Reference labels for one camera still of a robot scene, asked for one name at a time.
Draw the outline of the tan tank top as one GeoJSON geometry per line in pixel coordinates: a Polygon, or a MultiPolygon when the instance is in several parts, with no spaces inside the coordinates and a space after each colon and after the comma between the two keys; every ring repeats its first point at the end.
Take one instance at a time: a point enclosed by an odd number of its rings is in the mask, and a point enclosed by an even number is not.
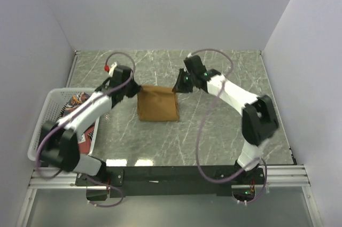
{"type": "Polygon", "coordinates": [[[178,121],[177,94],[171,87],[143,85],[137,94],[137,114],[141,121],[178,121]]]}

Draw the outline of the red printed tank top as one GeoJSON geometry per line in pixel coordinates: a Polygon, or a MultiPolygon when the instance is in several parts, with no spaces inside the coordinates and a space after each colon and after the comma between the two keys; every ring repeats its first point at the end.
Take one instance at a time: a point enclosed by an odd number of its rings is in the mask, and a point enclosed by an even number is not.
{"type": "Polygon", "coordinates": [[[79,92],[69,99],[69,101],[66,102],[66,104],[62,107],[61,112],[59,113],[59,118],[57,120],[57,123],[60,124],[66,122],[66,120],[63,120],[64,117],[68,119],[68,116],[74,117],[76,111],[76,114],[81,112],[76,118],[72,120],[71,123],[69,123],[66,126],[66,129],[71,128],[74,131],[76,131],[77,134],[77,143],[79,147],[79,151],[81,154],[90,154],[92,150],[92,139],[94,135],[95,130],[95,121],[90,122],[90,120],[94,120],[94,117],[91,117],[89,119],[86,119],[86,116],[90,112],[90,108],[88,108],[86,111],[82,111],[85,106],[83,105],[86,103],[86,101],[90,98],[90,95],[85,92],[79,92]]]}

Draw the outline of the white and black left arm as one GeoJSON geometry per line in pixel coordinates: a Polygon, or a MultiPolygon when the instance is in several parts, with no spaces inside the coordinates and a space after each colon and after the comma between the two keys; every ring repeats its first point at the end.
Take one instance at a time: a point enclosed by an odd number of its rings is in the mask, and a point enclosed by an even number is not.
{"type": "Polygon", "coordinates": [[[106,163],[82,154],[78,141],[103,114],[109,112],[124,97],[131,98],[140,92],[134,81],[135,68],[114,64],[108,78],[78,108],[59,119],[42,125],[40,142],[36,151],[36,166],[46,162],[61,171],[88,176],[94,185],[109,179],[106,163]]]}

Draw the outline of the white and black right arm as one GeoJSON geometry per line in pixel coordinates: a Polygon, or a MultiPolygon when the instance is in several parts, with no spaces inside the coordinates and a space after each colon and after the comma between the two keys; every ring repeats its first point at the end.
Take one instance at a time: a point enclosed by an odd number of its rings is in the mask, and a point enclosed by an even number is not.
{"type": "Polygon", "coordinates": [[[196,75],[194,72],[187,72],[181,68],[173,92],[190,93],[193,92],[193,87],[215,96],[205,113],[206,116],[219,99],[235,109],[241,116],[244,137],[244,145],[236,161],[235,172],[223,179],[213,179],[204,173],[199,162],[199,142],[205,123],[205,118],[202,118],[196,141],[196,164],[200,174],[207,181],[217,184],[233,179],[242,184],[248,183],[253,178],[252,169],[262,160],[263,150],[279,128],[272,99],[267,95],[257,96],[244,90],[214,69],[196,75]]]}

